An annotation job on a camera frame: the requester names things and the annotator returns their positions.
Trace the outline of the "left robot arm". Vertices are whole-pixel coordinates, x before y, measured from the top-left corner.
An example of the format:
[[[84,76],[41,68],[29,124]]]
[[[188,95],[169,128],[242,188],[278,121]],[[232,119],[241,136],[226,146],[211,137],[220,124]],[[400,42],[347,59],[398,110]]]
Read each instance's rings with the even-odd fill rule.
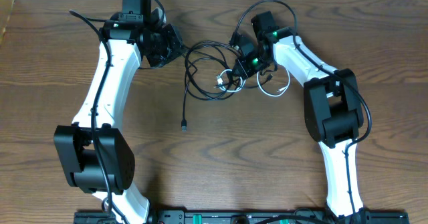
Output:
[[[149,200],[134,183],[135,157],[122,135],[124,107],[135,73],[181,56],[184,43],[155,0],[122,0],[121,11],[95,29],[98,65],[79,112],[59,125],[53,141],[67,183],[102,202],[102,214],[82,223],[155,223]]]

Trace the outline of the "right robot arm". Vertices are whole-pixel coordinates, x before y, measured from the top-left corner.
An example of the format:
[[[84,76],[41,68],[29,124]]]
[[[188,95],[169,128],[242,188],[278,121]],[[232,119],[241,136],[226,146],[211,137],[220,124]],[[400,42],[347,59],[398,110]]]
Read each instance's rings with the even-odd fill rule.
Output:
[[[324,158],[328,209],[337,220],[350,218],[363,208],[356,141],[364,120],[354,73],[323,62],[305,46],[295,28],[280,28],[269,11],[256,15],[251,24],[257,43],[237,31],[229,40],[242,54],[233,75],[248,79],[275,64],[299,82],[304,89],[305,125]]]

